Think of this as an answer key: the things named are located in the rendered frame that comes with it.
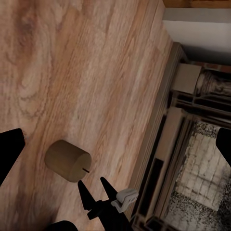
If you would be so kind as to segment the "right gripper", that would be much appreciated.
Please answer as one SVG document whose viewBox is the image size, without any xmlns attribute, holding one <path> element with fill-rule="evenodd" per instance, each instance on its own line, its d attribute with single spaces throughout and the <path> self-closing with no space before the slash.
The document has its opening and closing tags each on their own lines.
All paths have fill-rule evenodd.
<svg viewBox="0 0 231 231">
<path fill-rule="evenodd" d="M 117 191 L 104 177 L 101 177 L 101 182 L 109 198 L 103 202 L 101 200 L 95 202 L 84 183 L 81 180 L 77 182 L 83 207 L 85 210 L 90 210 L 87 214 L 90 220 L 99 217 L 105 231 L 124 231 L 125 227 L 130 226 L 130 222 L 124 212 L 119 213 L 111 204 L 116 200 L 113 197 L 116 196 Z"/>
</svg>

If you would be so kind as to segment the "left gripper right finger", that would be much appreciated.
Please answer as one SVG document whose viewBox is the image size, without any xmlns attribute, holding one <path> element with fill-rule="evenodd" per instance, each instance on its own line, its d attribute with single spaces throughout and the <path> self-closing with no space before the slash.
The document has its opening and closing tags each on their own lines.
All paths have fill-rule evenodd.
<svg viewBox="0 0 231 231">
<path fill-rule="evenodd" d="M 231 130 L 220 128 L 218 131 L 216 146 L 222 153 L 226 161 L 231 167 Z"/>
</svg>

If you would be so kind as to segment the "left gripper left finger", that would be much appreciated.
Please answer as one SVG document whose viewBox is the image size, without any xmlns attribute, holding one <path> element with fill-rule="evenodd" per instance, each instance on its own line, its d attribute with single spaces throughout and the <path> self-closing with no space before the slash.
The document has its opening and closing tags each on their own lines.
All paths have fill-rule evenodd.
<svg viewBox="0 0 231 231">
<path fill-rule="evenodd" d="M 25 139 L 20 128 L 0 133 L 0 186 L 25 147 Z"/>
</svg>

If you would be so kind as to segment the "pillar candle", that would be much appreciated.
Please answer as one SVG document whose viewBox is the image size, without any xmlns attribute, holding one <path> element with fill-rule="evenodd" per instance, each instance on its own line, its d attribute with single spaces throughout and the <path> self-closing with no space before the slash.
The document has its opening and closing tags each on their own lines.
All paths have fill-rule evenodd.
<svg viewBox="0 0 231 231">
<path fill-rule="evenodd" d="M 89 172 L 91 155 L 75 145 L 58 140 L 47 150 L 46 166 L 69 182 L 79 182 Z"/>
</svg>

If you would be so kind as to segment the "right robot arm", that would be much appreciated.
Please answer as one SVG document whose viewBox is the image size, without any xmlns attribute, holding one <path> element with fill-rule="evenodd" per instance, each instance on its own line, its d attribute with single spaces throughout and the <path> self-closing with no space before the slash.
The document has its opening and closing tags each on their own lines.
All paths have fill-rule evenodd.
<svg viewBox="0 0 231 231">
<path fill-rule="evenodd" d="M 99 217 L 105 231 L 133 231 L 124 211 L 130 203 L 137 200 L 138 191 L 128 188 L 117 192 L 104 177 L 101 177 L 101 182 L 109 198 L 103 202 L 95 202 L 84 183 L 81 180 L 77 182 L 83 207 L 90 210 L 87 214 L 89 219 Z"/>
</svg>

